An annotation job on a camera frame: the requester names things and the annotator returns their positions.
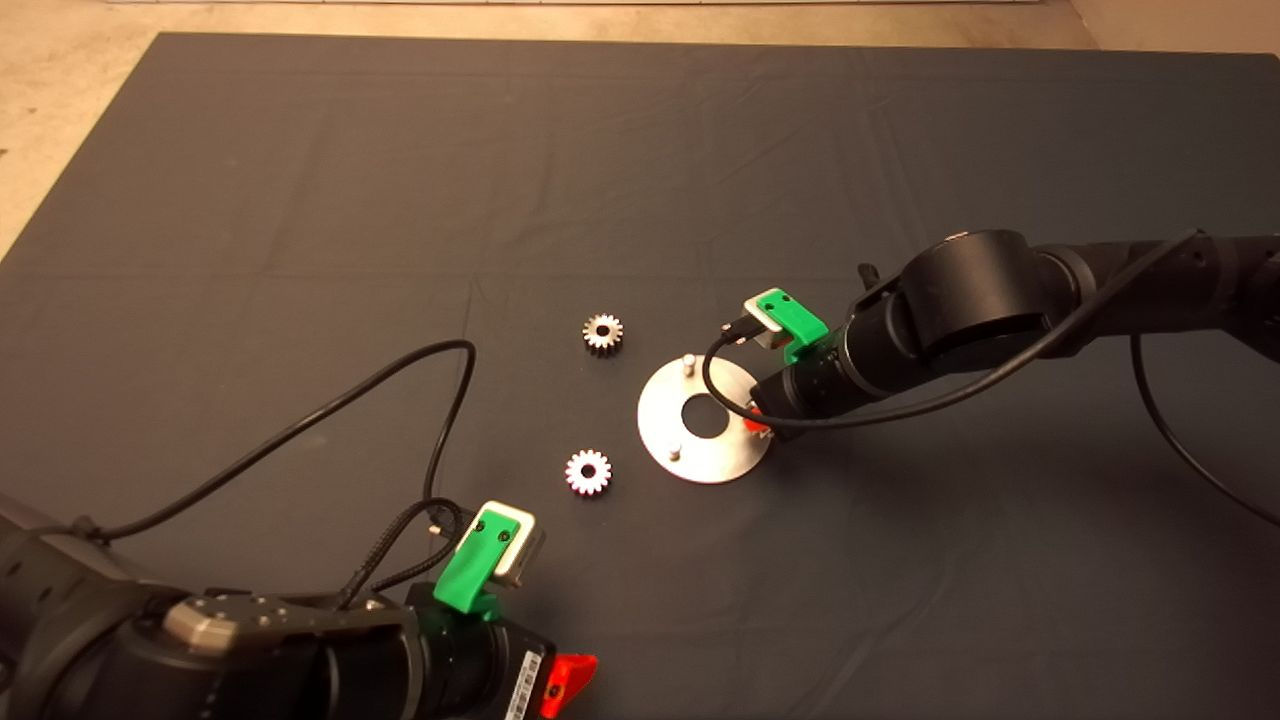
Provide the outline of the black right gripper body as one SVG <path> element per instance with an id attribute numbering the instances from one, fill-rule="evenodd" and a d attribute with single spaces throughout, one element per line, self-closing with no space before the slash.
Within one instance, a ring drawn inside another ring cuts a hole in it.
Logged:
<path id="1" fill-rule="evenodd" d="M 782 370 L 751 388 L 756 409 L 792 420 L 826 420 L 867 404 L 867 392 L 847 373 L 841 334 L 829 334 L 805 348 Z"/>

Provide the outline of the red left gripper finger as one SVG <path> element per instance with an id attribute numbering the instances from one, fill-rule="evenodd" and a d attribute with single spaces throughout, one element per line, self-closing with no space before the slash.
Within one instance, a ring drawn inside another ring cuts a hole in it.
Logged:
<path id="1" fill-rule="evenodd" d="M 557 653 L 544 683 L 541 719 L 558 719 L 568 705 L 590 684 L 599 659 L 589 653 Z"/>

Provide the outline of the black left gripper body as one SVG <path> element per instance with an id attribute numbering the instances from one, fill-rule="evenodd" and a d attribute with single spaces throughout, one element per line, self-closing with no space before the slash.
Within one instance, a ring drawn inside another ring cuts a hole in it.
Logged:
<path id="1" fill-rule="evenodd" d="M 420 719 L 539 719 L 556 644 L 507 620 L 425 620 Z"/>

